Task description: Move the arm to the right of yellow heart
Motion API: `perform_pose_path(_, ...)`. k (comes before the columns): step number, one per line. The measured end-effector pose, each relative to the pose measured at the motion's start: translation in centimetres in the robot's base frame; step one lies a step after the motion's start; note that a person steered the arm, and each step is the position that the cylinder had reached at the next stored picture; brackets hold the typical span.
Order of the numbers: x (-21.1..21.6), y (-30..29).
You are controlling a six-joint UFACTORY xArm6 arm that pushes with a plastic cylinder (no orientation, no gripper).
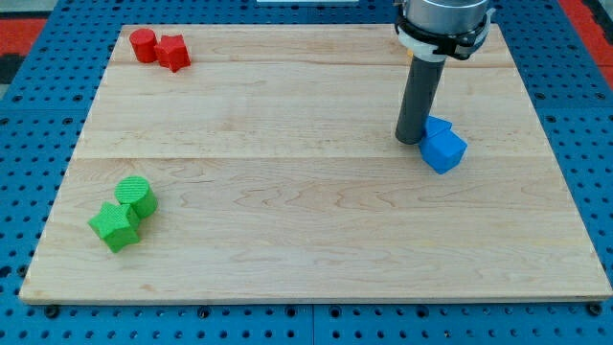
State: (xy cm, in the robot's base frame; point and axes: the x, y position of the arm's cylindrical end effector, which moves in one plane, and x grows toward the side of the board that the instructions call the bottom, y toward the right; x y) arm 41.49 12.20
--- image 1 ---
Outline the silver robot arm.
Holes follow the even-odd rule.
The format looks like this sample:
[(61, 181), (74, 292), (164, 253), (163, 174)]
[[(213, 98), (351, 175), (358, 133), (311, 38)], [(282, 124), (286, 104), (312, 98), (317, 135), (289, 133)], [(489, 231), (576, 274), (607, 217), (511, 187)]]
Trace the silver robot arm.
[(404, 0), (395, 27), (414, 57), (467, 60), (485, 43), (494, 13), (489, 0)]

